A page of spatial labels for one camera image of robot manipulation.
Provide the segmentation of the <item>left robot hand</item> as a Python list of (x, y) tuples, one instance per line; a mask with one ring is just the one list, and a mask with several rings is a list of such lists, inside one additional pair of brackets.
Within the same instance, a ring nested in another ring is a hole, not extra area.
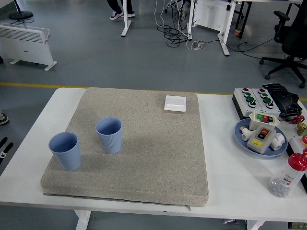
[(7, 137), (4, 137), (1, 141), (0, 141), (0, 163), (3, 162), (4, 158), (6, 157), (7, 153), (11, 150), (11, 148), (13, 147), (14, 143), (10, 142), (8, 144), (6, 144), (8, 141)]

